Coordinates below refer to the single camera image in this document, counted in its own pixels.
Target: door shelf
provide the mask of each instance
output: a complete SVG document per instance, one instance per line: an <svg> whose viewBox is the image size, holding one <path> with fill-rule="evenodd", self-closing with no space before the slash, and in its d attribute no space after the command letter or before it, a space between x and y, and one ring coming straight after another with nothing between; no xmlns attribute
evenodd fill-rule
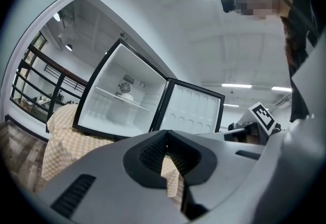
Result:
<svg viewBox="0 0 326 224"><path fill-rule="evenodd" d="M103 89L101 89L101 88L99 88L97 86L95 86L95 89L100 91L101 93L105 94L105 96L108 97L108 98L116 98L116 99L121 100L122 102L125 102L127 105L129 105L132 108L140 108L140 109L152 112L150 109L144 108L141 105L138 105L138 104L136 104L134 102L131 102L131 101L127 100L127 99L124 99L124 98L121 98L121 97L116 96L114 94L111 94L108 91L105 91L105 90L103 90Z"/></svg>

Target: ceiling light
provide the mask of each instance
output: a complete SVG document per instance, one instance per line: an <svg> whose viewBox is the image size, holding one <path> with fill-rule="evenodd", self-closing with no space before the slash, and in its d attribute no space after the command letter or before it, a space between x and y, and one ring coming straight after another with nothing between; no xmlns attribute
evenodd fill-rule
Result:
<svg viewBox="0 0 326 224"><path fill-rule="evenodd" d="M292 92L291 88L272 87L271 89L275 91Z"/></svg>
<svg viewBox="0 0 326 224"><path fill-rule="evenodd" d="M228 87L228 88L251 88L252 85L241 85L238 83L223 83L223 87Z"/></svg>
<svg viewBox="0 0 326 224"><path fill-rule="evenodd" d="M72 45L68 44L68 45L66 45L66 48L67 48L68 50L72 51Z"/></svg>
<svg viewBox="0 0 326 224"><path fill-rule="evenodd" d="M53 18L55 18L56 21L60 21L60 16L58 13L56 13Z"/></svg>
<svg viewBox="0 0 326 224"><path fill-rule="evenodd" d="M231 106L231 107L239 107L237 104L223 104L225 106Z"/></svg>

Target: railing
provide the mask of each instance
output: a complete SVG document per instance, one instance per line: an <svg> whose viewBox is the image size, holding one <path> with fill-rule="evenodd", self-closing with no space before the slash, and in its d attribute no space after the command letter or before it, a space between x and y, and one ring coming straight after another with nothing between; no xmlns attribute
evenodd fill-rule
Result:
<svg viewBox="0 0 326 224"><path fill-rule="evenodd" d="M44 69L45 73L41 73L28 64L25 60L21 60L16 72L14 83L12 85L10 100L30 116L43 123L46 123L56 109L62 105L65 105L65 103L62 102L63 98L65 97L62 92L70 95L71 98L74 97L79 100L80 96L72 91L79 91L82 93L87 82L47 57L35 46L29 45L28 50L46 63ZM25 71L33 71L33 82L28 79L31 76L27 76L31 75L31 73L26 73ZM38 76L37 78L41 78L41 80L35 80L35 75ZM42 87L40 85L44 86L45 82L48 88L51 86L53 87L51 93L49 93L49 90L46 91L41 89ZM27 90L37 96L31 96Z"/></svg>

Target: checkered cloth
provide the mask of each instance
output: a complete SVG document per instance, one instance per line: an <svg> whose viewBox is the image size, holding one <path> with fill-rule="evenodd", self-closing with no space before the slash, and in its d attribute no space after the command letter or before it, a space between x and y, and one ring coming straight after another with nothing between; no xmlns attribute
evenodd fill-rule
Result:
<svg viewBox="0 0 326 224"><path fill-rule="evenodd" d="M72 128L77 104L60 107L47 122L51 133L43 158L42 178L49 181L65 167L80 159L88 152L113 143L96 136L86 136ZM179 172L170 158L163 160L161 176L167 179L168 196L177 194Z"/></svg>

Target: black fridge frame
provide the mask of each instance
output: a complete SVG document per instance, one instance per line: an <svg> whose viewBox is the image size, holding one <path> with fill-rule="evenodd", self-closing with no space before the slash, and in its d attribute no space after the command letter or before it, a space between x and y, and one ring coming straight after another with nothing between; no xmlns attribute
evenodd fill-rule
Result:
<svg viewBox="0 0 326 224"><path fill-rule="evenodd" d="M149 128L148 132L151 131L156 131L159 129L160 124L162 123L164 114L166 112L167 106L169 104L171 95L172 95L172 91L174 88L174 85L180 85L183 87L187 87L193 90L196 90L198 92L210 95L210 96L214 96L217 97L221 100L220 103L220 110L219 110L219 115L218 115L218 121L216 124L216 128L215 128L215 132L219 131L220 129L220 125L221 125L221 119L222 119L222 113L223 113L223 104L224 104L224 99L225 96L218 94L216 92L213 92L211 90L205 89L205 88L201 88L198 87L196 85L192 85L190 83L186 83L177 79L173 79L173 78L168 78L166 77L161 71L159 71L156 67L154 67L146 58L144 58L142 55L140 55L137 50L135 50L132 46L130 46L128 43L126 43L123 39L118 39L117 42L109 49L109 51L107 52L107 54L103 57L103 59L101 60L101 62L98 64L98 66L96 67L96 69L94 70L90 80L88 81L85 90L80 98L80 102L78 104L77 110L76 110L76 114L72 123L72 127L82 131L84 134L89 134L89 135L95 135L95 136L99 136L99 137L103 137L103 138L107 138L107 139L112 139L114 141L119 141L122 139L127 139L130 138L130 136L122 136L122 135L116 135L116 134L111 134L111 133L104 133L101 131L97 131L97 130L93 130L84 126L80 126L78 125L79 122L79 118L80 118L80 114L83 110L83 106L86 100L86 97L88 96L88 93L91 89L91 87L93 86L93 83L95 81L95 79L97 78L97 75L99 74L99 72L101 71L102 67L104 66L104 64L107 62L107 60L109 59L109 57L113 54L113 52L117 49L117 47L123 44L125 47L127 47L132 53L134 53L138 58L140 58L142 61L144 61L149 67L151 67L155 72L157 72L162 78L164 78L167 81L167 84L164 88L163 94L161 96L161 99L159 101L157 110L155 112L153 121L151 123L151 126Z"/></svg>
<svg viewBox="0 0 326 224"><path fill-rule="evenodd" d="M208 89L193 85L191 83L186 83L186 82L183 82L183 81L180 81L180 80L177 80L177 79L173 79L173 78L168 78L168 82L169 82L168 89L167 89L167 92L166 92L166 94L164 96L164 101L163 101L160 109L157 111L158 115L156 117L156 121L155 121L155 124L154 124L154 126L152 128L152 131L158 131L159 130L159 128L161 126L161 123L163 121L165 112L166 112L167 107L169 105L170 98L171 98L171 95L172 95L172 92L173 92L173 89L174 89L175 85L186 87L186 88L189 88L189 89L196 90L198 92L204 93L206 95L219 98L221 101L220 101L220 109L219 109L218 121L217 121L216 127L215 127L215 132L218 132L220 130L222 114L223 114L223 109L224 109L225 95L222 95L222 94L216 93L214 91L211 91L211 90L208 90Z"/></svg>
<svg viewBox="0 0 326 224"><path fill-rule="evenodd" d="M93 72L90 80L88 81L88 83L87 83L87 85L85 87L85 90L84 90L84 92L83 92L83 94L82 94L82 96L80 98L80 102L78 104L78 107L77 107L77 110L76 110L76 114L75 114L75 117L74 117L74 120L73 120L73 123L72 123L72 127L73 128L75 128L77 130L80 130L80 131L84 132L85 134L96 135L96 136L104 137L104 138L107 138L107 139L113 139L114 141L118 141L118 140L122 140L122 139L127 139L127 138L130 138L130 136L122 136L122 135L116 135L116 134L111 134L111 133L100 132L100 131L93 130L93 129L90 129L90 128L87 128L87 127L84 127L84 126L80 126L80 125L78 125L78 122L79 122L79 118L80 118L80 113L83 110L83 106L84 106L86 97L88 96L88 93L89 93L91 87L93 86L93 83L94 83L95 79L97 78L97 75L99 74L99 72L101 71L102 67L104 66L104 64L109 59L109 57L113 54L113 52L117 49L117 47L120 44L123 44L132 53L134 53L138 58L140 58L142 61L144 61L149 67L151 67L156 73L158 73L162 78L164 78L165 80L167 80L167 77L161 71L159 71L156 67L154 67L146 58L144 58L142 55L140 55L137 52L137 50L135 50L132 46L130 46L123 39L120 38L120 39L118 39L114 43L114 45L109 49L109 51L102 58L102 60L98 64L98 66L95 68L95 70L94 70L94 72ZM167 86L164 89L164 92L163 92L162 97L165 96L166 90L167 90Z"/></svg>

